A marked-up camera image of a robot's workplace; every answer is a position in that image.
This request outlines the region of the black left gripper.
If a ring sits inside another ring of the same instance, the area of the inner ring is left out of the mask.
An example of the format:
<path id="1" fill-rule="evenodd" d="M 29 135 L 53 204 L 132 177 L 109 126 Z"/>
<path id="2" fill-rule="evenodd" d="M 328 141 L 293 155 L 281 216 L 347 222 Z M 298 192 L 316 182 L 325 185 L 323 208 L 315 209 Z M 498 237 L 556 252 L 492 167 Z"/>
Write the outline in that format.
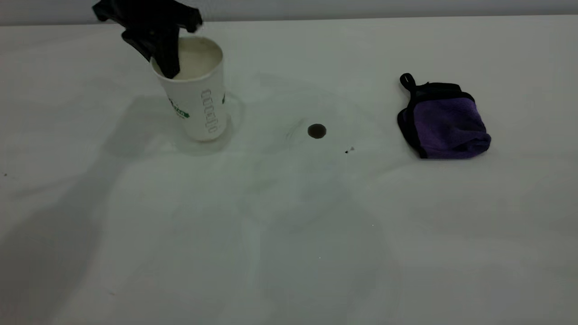
<path id="1" fill-rule="evenodd" d="M 92 6 L 99 21 L 112 20 L 125 28 L 156 28 L 154 37 L 141 30 L 125 30 L 121 37 L 147 61 L 155 58 L 163 76 L 173 79 L 180 72 L 179 33 L 194 33 L 204 24 L 197 8 L 176 0 L 99 0 Z"/>

